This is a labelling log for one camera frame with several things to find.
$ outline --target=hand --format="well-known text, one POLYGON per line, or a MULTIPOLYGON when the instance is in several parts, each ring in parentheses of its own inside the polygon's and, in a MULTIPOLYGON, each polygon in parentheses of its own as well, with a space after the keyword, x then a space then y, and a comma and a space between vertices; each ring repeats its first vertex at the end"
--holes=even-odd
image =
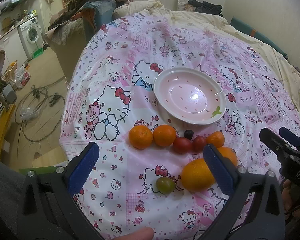
POLYGON ((125 236, 119 236, 118 240, 152 240, 154 236, 153 229, 150 227, 144 227, 139 229, 138 231, 135 231, 134 233, 125 235, 125 236))
MULTIPOLYGON (((281 193, 281 197, 282 197, 282 200, 283 200, 283 206, 284 206, 285 211, 289 211, 291 209, 292 205, 293 205, 292 198, 290 196, 290 188, 291 188, 291 181, 287 179, 283 183, 283 191, 281 193)), ((292 212, 292 216, 300 217, 300 208, 298 210, 292 212)))

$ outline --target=orange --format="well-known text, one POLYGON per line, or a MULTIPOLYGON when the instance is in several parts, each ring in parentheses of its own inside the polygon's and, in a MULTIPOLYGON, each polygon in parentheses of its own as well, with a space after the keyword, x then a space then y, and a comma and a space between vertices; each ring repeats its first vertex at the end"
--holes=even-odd
POLYGON ((216 148, 222 147, 225 137, 220 131, 215 131, 207 137, 207 143, 212 143, 216 148))
POLYGON ((153 139, 155 143, 162 147, 171 145, 176 139, 176 136, 176 130, 167 124, 159 125, 153 131, 153 139))
POLYGON ((223 157, 231 160, 234 166, 238 165, 237 155, 235 154, 235 150, 228 147, 220 147, 218 151, 222 154, 223 157))
POLYGON ((145 149, 152 143, 152 132, 145 125, 136 125, 129 131, 131 145, 138 149, 145 149))
POLYGON ((181 172, 181 183, 190 192, 203 191, 210 187, 214 181, 204 159, 189 162, 181 172))

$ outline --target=hello kitty tablecloth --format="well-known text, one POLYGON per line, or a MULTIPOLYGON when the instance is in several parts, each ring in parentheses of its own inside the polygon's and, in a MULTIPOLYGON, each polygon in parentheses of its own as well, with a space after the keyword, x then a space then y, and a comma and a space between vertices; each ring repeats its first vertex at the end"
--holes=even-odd
MULTIPOLYGON (((143 226, 154 239, 197 238, 226 204, 217 184, 190 194, 180 182, 183 166, 202 154, 176 155, 155 145, 137 150, 128 142, 135 125, 154 130, 169 124, 178 136, 187 129, 194 136, 216 130, 225 135, 238 165, 249 172, 275 171, 280 164, 259 140, 268 127, 278 133, 285 126, 300 136, 300 115, 289 95, 260 55, 244 42, 214 27, 170 25, 163 16, 140 13, 103 25, 84 49, 77 64, 63 115, 60 144, 69 160, 89 141, 99 145, 100 158, 75 201, 105 239, 143 226), (167 113, 154 96, 158 74, 173 67, 189 67, 211 76, 227 98, 225 114, 209 126, 189 125, 167 113), (155 181, 165 176, 176 182, 168 196, 155 181)), ((251 205, 247 196, 236 225, 251 205)))

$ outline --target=washing machine door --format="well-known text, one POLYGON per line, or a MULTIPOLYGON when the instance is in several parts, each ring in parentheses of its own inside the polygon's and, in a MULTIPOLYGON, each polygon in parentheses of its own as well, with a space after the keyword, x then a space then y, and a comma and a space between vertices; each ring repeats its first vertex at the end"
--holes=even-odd
POLYGON ((39 39, 39 34, 37 32, 36 26, 30 26, 27 31, 27 40, 31 44, 35 44, 39 39))

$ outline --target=beige blanket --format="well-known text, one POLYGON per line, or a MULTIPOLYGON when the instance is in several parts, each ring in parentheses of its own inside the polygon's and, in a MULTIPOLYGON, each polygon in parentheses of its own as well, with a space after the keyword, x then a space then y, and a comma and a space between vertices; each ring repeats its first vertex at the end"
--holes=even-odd
POLYGON ((113 12, 114 18, 147 10, 153 15, 164 15, 173 25, 179 22, 188 26, 195 26, 199 29, 209 28, 213 32, 225 36, 234 36, 249 44, 256 52, 260 53, 265 62, 277 75, 285 90, 289 93, 292 102, 300 113, 300 74, 291 66, 288 61, 271 46, 239 32, 229 25, 226 19, 211 14, 195 12, 175 12, 166 9, 159 0, 135 1, 118 7, 113 12))

